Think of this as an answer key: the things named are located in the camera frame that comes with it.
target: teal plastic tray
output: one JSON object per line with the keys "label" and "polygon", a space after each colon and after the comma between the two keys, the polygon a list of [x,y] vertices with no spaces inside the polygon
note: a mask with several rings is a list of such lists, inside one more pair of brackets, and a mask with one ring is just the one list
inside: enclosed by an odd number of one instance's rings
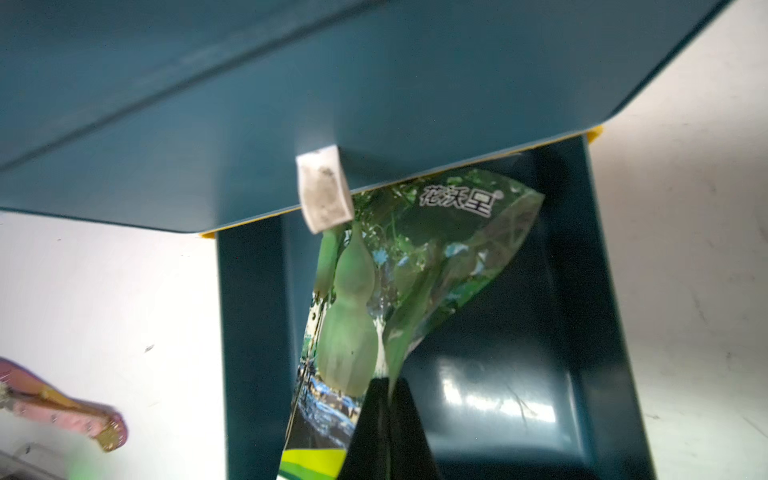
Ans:
{"label": "teal plastic tray", "polygon": [[[546,195],[505,271],[403,371],[450,478],[653,478],[582,137],[480,167]],[[319,237],[299,212],[218,233],[230,478],[274,478]]]}

